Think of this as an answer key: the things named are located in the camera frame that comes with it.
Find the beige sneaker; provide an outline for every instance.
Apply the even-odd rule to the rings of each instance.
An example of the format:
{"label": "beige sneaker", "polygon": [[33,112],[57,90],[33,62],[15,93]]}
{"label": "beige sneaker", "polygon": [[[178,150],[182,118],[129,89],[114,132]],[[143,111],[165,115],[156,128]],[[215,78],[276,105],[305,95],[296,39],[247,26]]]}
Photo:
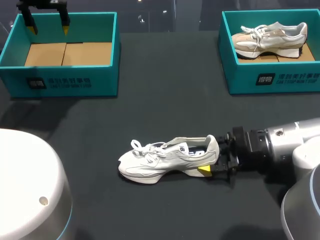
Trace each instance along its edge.
{"label": "beige sneaker", "polygon": [[256,28],[241,26],[242,33],[232,36],[233,46],[239,58],[255,59],[262,53],[273,53],[287,58],[298,58],[307,39],[305,22],[297,26],[284,26],[279,22]]}

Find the shoe sole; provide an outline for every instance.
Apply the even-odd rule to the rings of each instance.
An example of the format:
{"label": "shoe sole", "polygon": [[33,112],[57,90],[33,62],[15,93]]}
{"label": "shoe sole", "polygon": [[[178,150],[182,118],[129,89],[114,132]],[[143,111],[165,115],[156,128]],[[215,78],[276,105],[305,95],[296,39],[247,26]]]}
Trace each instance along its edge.
{"label": "shoe sole", "polygon": [[240,58],[244,59],[256,59],[259,57],[261,54],[264,53],[272,53],[281,57],[285,58],[299,58],[302,52],[302,47],[301,48],[293,48],[293,49],[283,49],[283,48],[268,48],[263,51],[241,51],[241,50],[235,50],[237,55],[239,55]]}
{"label": "shoe sole", "polygon": [[[200,178],[206,178],[206,177],[211,177],[211,173],[210,172],[207,172],[207,171],[203,171],[199,168],[195,168],[195,169],[189,169],[189,170],[185,170],[185,171],[181,171],[185,174],[187,174],[188,176],[191,176],[191,177],[200,177]],[[131,181],[134,181],[134,182],[137,182],[137,183],[140,183],[140,184],[156,184],[161,178],[163,175],[165,175],[166,173],[164,174],[160,174],[160,175],[157,175],[157,176],[152,176],[152,177],[133,177],[133,176],[127,176],[127,175],[124,175],[123,173],[120,172],[120,174],[122,176],[124,176],[126,179],[129,179]]]}

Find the shoe heel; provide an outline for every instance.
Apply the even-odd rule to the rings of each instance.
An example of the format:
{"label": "shoe heel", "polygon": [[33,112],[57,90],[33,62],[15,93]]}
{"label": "shoe heel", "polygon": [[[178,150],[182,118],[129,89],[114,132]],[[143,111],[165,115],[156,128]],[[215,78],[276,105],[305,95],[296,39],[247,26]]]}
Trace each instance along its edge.
{"label": "shoe heel", "polygon": [[200,177],[200,178],[212,177],[212,174],[210,171],[206,171],[201,168],[185,170],[182,172],[191,177]]}
{"label": "shoe heel", "polygon": [[295,49],[277,49],[275,52],[277,55],[281,57],[286,57],[286,58],[298,58],[300,57],[300,49],[295,48]]}

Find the box logo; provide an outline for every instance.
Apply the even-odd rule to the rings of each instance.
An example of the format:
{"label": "box logo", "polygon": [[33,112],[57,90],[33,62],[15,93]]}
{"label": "box logo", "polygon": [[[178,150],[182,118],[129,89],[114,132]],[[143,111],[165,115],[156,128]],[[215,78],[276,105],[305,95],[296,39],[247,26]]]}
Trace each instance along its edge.
{"label": "box logo", "polygon": [[47,89],[42,77],[27,77],[26,82],[31,89]]}
{"label": "box logo", "polygon": [[272,82],[275,79],[276,74],[275,73],[261,73],[258,76],[258,79],[256,80],[255,85],[271,85]]}

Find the shoelace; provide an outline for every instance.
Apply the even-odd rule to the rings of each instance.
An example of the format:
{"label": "shoelace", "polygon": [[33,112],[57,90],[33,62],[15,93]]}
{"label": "shoelace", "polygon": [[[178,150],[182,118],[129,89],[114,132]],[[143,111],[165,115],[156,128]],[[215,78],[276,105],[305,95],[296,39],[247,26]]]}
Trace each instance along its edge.
{"label": "shoelace", "polygon": [[245,26],[241,26],[241,29],[244,33],[250,34],[250,37],[252,39],[256,39],[256,46],[255,46],[253,52],[256,51],[256,49],[259,45],[259,42],[262,40],[262,37],[269,36],[269,34],[265,33],[265,30],[267,29],[266,26],[267,25],[260,25],[255,28],[248,28]]}
{"label": "shoelace", "polygon": [[165,144],[165,142],[155,142],[147,144],[146,146],[141,146],[141,143],[137,140],[131,141],[131,146],[133,147],[134,151],[137,154],[144,156],[149,163],[152,163],[154,160],[156,160],[157,156],[162,158],[167,156],[163,148],[155,146],[158,144]]}

